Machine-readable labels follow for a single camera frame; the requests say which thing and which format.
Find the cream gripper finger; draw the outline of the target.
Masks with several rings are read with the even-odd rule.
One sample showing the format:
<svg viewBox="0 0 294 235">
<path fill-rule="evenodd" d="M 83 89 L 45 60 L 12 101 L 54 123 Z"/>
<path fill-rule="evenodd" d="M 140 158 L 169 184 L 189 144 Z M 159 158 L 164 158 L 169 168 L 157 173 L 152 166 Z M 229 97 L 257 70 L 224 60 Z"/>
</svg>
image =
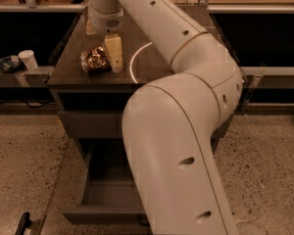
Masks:
<svg viewBox="0 0 294 235">
<path fill-rule="evenodd" d="M 90 21 L 87 21 L 87 23 L 86 23 L 85 32 L 87 35 L 95 35 L 96 34 Z"/>
<path fill-rule="evenodd" d="M 114 73 L 123 70 L 123 46 L 122 39 L 117 33 L 108 34 L 103 42 L 110 66 Z"/>
</svg>

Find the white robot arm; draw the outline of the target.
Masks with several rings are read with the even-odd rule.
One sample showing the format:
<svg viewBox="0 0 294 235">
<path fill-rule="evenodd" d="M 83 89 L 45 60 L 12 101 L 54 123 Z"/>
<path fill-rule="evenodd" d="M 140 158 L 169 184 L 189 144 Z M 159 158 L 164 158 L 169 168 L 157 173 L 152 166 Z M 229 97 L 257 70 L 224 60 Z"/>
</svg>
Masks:
<svg viewBox="0 0 294 235">
<path fill-rule="evenodd" d="M 140 87 L 122 115 L 128 163 L 154 235 L 239 235 L 212 152 L 233 114 L 240 68 L 227 49 L 170 0 L 89 0 L 94 30 L 128 13 L 171 66 Z"/>
</svg>

